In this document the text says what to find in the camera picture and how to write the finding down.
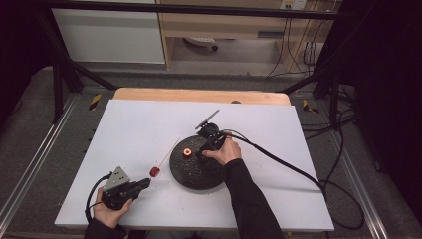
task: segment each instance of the white table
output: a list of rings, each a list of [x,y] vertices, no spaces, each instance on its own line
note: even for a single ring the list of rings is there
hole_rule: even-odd
[[[178,138],[194,135],[211,119],[221,129],[237,130],[286,162],[316,177],[294,107],[223,103],[108,102],[96,135],[56,219],[56,225],[86,227],[84,215],[94,183],[117,166],[131,177],[148,177]],[[244,160],[265,194],[280,226],[287,231],[333,230],[318,188],[303,176],[240,142]],[[230,194],[221,184],[206,191],[180,185],[168,158],[150,187],[139,194],[120,224],[132,229],[228,230],[236,228]]]

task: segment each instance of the gray floor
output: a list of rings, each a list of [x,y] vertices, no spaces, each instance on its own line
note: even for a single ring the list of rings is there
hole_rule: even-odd
[[[219,50],[210,52],[191,46],[182,40],[176,42],[173,68],[165,70],[157,66],[142,66],[128,73],[119,66],[100,69],[99,75],[125,87],[180,88],[273,92],[298,81],[301,74],[280,76],[266,80],[278,59],[274,54],[274,43],[260,41],[218,41]],[[276,73],[282,73],[279,66]],[[90,89],[96,84],[84,79]],[[326,101],[314,101],[308,94],[314,85],[310,84],[291,95],[292,104],[297,107],[301,123],[322,123],[321,114],[303,110],[303,99],[312,108]],[[28,190],[15,217],[11,221],[6,236],[19,233],[21,238],[60,238],[59,235],[81,235],[82,231],[57,227],[54,220],[60,210],[59,202],[67,191],[89,147],[89,138],[106,108],[106,102],[113,92],[103,93],[95,111],[88,111],[96,91],[78,96],[76,105],[59,134],[37,177]],[[0,205],[5,205],[20,176],[24,173],[38,146],[47,134],[53,118],[52,77],[48,71],[37,74],[22,97],[22,107],[9,117],[0,130],[0,164],[5,169],[0,180]],[[353,163],[356,165],[364,185],[391,238],[422,238],[422,229],[396,190],[390,177],[374,169],[373,159],[360,134],[358,125],[344,127],[344,142]],[[308,140],[309,150],[319,179],[324,179],[336,158],[336,149],[329,134]],[[348,179],[340,165],[332,180],[351,192]],[[356,224],[358,213],[342,193],[328,189],[328,199],[332,205],[330,213],[345,224]],[[350,231],[335,225],[331,238],[371,238],[364,226]],[[322,233],[293,233],[293,238],[324,238]]]

